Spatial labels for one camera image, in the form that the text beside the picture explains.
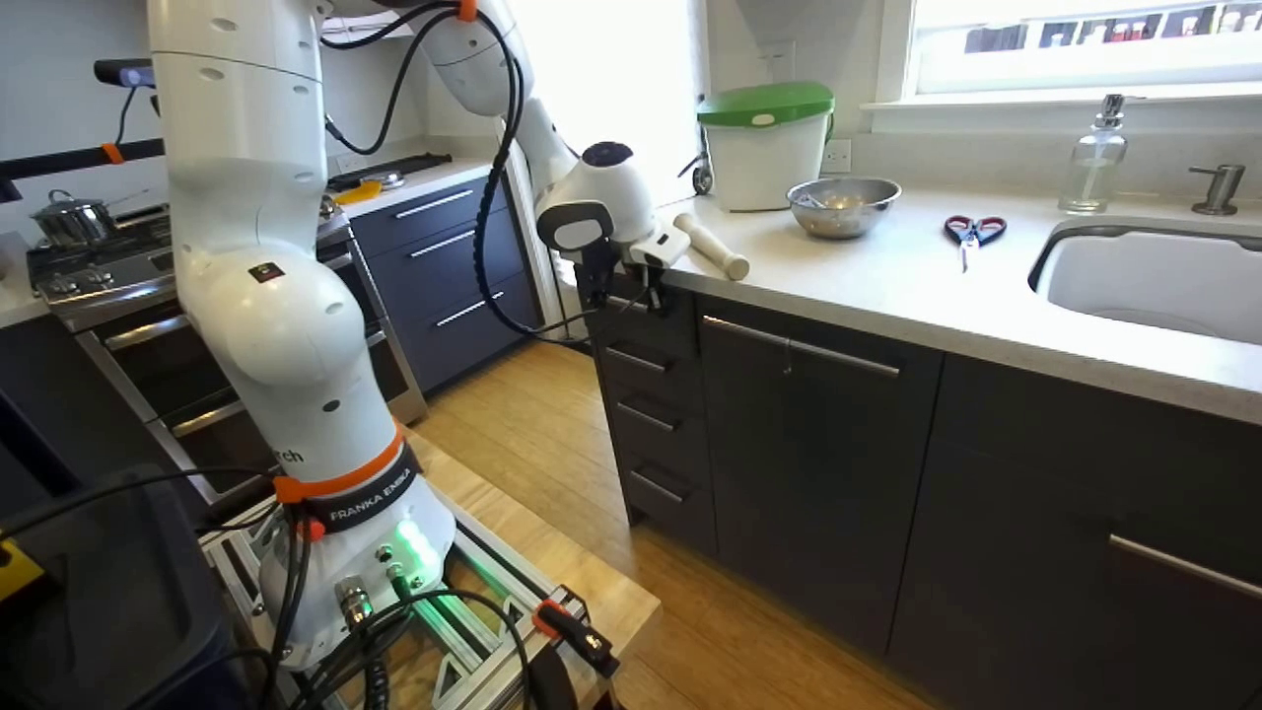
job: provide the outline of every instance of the sink faucet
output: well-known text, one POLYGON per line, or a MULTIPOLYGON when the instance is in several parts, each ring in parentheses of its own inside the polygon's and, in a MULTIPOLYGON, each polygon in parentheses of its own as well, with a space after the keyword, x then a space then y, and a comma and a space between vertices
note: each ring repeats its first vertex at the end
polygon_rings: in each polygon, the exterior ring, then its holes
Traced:
POLYGON ((1221 160, 1220 168, 1198 168, 1198 164, 1196 164, 1191 173, 1209 173, 1208 196, 1191 206, 1196 213, 1220 213, 1220 217, 1240 213, 1240 210, 1230 206, 1230 196, 1234 196, 1234 188, 1240 188, 1240 177, 1245 177, 1245 164, 1221 160))

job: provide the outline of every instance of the wooden floor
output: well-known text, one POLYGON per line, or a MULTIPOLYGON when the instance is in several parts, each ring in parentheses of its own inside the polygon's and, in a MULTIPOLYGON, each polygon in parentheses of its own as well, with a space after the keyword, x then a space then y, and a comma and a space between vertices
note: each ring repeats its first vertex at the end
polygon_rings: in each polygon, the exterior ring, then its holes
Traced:
POLYGON ((534 342, 435 394, 431 405, 421 439, 663 598, 622 649, 619 697, 630 710, 926 705, 719 565, 651 523, 628 528, 588 353, 534 342))

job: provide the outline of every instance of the scissors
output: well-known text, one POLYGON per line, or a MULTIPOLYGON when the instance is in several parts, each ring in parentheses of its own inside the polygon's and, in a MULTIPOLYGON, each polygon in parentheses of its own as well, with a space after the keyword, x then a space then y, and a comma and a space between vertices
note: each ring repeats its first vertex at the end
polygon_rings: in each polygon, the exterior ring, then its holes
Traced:
POLYGON ((949 213, 944 219, 944 233, 960 246, 961 272, 970 272, 970 254, 978 254, 983 246, 999 242, 1006 229, 1011 229, 1006 217, 973 219, 973 217, 949 213))

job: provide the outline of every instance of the wooden table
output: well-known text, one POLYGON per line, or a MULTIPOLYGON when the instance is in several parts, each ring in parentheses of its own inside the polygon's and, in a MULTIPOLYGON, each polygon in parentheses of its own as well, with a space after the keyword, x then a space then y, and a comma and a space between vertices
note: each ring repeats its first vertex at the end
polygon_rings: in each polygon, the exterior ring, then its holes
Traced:
MULTIPOLYGON (((565 534, 557 534, 550 519, 481 480, 473 469, 442 452, 421 434, 409 434, 414 452, 426 464, 431 485, 469 513, 481 528, 501 535, 525 565, 534 565, 553 585, 568 585, 588 598, 588 611, 597 618, 597 630, 615 641, 615 656, 622 656, 640 628, 656 616, 659 598, 642 590, 622 570, 609 566, 601 557, 573 545, 565 534)), ((426 649, 435 656, 435 641, 408 641, 402 656, 426 649)), ((394 677, 394 701, 400 705, 426 705, 435 687, 435 664, 400 664, 392 669, 394 677)), ((605 687, 588 666, 573 666, 575 697, 578 705, 593 705, 605 687)))

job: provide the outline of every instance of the window sill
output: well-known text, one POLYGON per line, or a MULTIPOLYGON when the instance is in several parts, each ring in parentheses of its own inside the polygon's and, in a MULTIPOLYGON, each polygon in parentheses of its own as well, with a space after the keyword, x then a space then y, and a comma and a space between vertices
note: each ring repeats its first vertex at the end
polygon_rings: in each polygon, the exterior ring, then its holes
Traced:
MULTIPOLYGON (((869 101, 872 133, 1065 133, 1092 122, 1103 92, 949 94, 869 101)), ((1262 87, 1127 92, 1127 133, 1262 133, 1262 87)))

